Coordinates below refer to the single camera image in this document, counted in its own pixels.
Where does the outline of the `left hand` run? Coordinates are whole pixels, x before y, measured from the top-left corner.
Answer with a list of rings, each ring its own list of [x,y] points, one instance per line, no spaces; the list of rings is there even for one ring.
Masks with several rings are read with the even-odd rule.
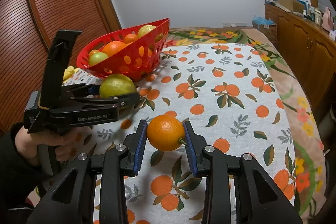
[[[18,131],[14,143],[18,153],[28,160],[32,165],[38,165],[38,145],[54,146],[56,160],[67,161],[74,155],[75,142],[84,128],[72,128],[65,135],[60,136],[49,131],[28,133],[28,130],[21,127]]]

